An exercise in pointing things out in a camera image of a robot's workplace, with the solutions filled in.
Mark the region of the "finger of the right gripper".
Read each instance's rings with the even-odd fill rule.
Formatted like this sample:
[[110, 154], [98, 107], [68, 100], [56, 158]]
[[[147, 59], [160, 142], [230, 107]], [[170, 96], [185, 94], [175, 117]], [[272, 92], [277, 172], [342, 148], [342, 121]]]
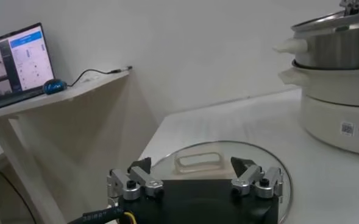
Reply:
[[344, 9], [344, 16], [359, 13], [359, 0], [341, 0], [339, 6]]

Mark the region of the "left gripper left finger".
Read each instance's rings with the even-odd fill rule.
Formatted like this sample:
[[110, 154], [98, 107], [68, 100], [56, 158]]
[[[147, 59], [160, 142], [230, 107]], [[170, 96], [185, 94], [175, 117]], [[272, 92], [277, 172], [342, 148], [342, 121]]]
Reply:
[[162, 180], [151, 176], [152, 160], [150, 157], [134, 161], [127, 172], [111, 169], [107, 175], [107, 197], [113, 201], [122, 197], [126, 201], [134, 201], [145, 196], [159, 200], [164, 195]]

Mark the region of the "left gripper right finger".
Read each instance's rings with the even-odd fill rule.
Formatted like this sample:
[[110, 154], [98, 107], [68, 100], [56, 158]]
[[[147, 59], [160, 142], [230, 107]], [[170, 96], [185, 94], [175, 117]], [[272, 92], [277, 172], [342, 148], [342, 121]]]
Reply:
[[231, 180], [232, 195], [244, 197], [255, 192], [258, 198], [281, 197], [283, 195], [283, 173], [279, 167], [264, 171], [262, 166], [250, 159], [231, 157], [236, 178]]

